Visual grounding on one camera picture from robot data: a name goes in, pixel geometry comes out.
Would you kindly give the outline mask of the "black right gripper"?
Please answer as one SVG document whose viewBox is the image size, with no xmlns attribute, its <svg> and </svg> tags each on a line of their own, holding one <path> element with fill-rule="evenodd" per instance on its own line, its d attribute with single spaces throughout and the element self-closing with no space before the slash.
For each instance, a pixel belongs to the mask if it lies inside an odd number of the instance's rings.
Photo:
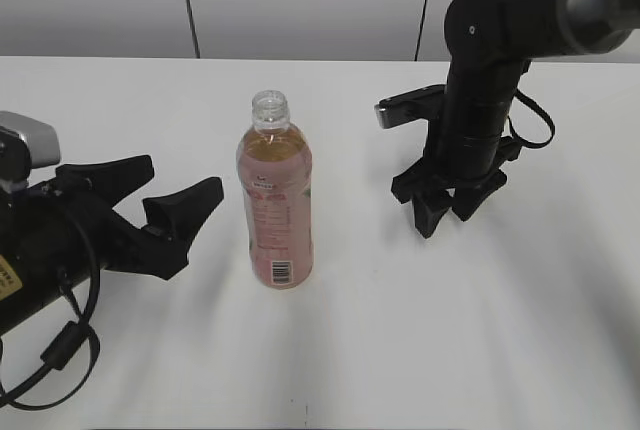
<svg viewBox="0 0 640 430">
<path fill-rule="evenodd" d="M 428 121 L 423 156 L 392 182 L 391 191 L 400 202 L 413 196 L 414 224 L 423 238 L 433 235 L 451 206 L 461 221 L 468 221 L 507 183 L 499 169 L 516 160 L 523 148 L 520 140 L 498 128 L 506 122 L 501 108 L 483 107 L 485 119 L 479 124 L 460 123 L 458 110 L 444 99 L 439 118 Z M 444 189 L 454 189 L 454 197 Z"/>
</svg>

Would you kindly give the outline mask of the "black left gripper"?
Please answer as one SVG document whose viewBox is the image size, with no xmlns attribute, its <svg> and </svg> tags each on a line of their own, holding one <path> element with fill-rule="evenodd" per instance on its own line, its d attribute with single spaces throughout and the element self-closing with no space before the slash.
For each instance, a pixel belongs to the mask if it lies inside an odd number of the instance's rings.
<svg viewBox="0 0 640 430">
<path fill-rule="evenodd" d="M 155 175 L 149 155 L 98 164 L 65 164 L 52 179 L 1 190 L 1 317 L 26 320 L 90 283 L 90 318 L 104 270 L 168 281 L 186 268 L 199 231 L 224 199 L 222 179 L 145 198 L 137 227 L 115 206 Z"/>
</svg>

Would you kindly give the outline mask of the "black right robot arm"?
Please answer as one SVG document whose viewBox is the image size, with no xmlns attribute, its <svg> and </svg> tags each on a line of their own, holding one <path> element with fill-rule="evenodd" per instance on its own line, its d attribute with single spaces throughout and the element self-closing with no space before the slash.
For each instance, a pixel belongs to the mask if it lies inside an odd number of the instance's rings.
<svg viewBox="0 0 640 430">
<path fill-rule="evenodd" d="M 423 237 L 447 213 L 466 221 L 506 184 L 503 165 L 532 142 L 509 112 L 540 105 L 519 88 L 539 58 L 602 55 L 639 27 L 639 0 L 453 0 L 444 20 L 447 79 L 381 100 L 380 125 L 428 124 L 421 157 L 394 177 L 391 190 L 410 203 Z"/>
</svg>

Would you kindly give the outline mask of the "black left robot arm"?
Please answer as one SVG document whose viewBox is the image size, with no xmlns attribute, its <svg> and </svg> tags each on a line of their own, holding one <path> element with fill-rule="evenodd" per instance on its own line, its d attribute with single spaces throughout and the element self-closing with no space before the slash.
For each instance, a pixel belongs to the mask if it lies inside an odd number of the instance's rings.
<svg viewBox="0 0 640 430">
<path fill-rule="evenodd" d="M 182 191 L 143 199 L 146 223 L 115 211 L 154 177 L 140 155 L 62 165 L 52 179 L 1 195 L 1 330 L 8 332 L 61 297 L 61 285 L 92 270 L 169 280 L 188 264 L 198 232 L 224 199 L 209 177 Z"/>
</svg>

